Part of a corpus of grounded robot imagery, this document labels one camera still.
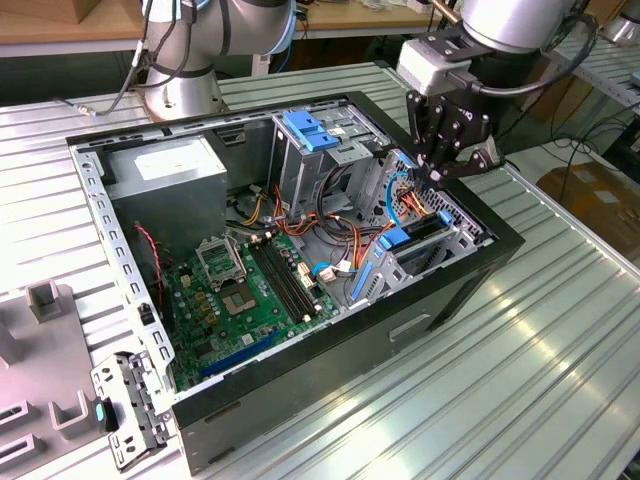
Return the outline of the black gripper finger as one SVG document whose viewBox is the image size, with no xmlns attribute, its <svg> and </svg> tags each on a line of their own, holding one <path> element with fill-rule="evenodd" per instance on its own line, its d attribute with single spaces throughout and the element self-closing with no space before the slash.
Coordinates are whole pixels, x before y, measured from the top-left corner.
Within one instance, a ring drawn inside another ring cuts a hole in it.
<svg viewBox="0 0 640 480">
<path fill-rule="evenodd" d="M 406 105 L 418 166 L 429 178 L 441 178 L 438 145 L 443 101 L 437 96 L 427 97 L 418 91 L 409 91 Z"/>
<path fill-rule="evenodd" d="M 475 145 L 466 157 L 456 154 L 453 159 L 444 161 L 436 168 L 441 179 L 459 179 L 477 176 L 500 168 L 504 158 L 498 152 L 495 139 L 488 137 Z"/>
</svg>

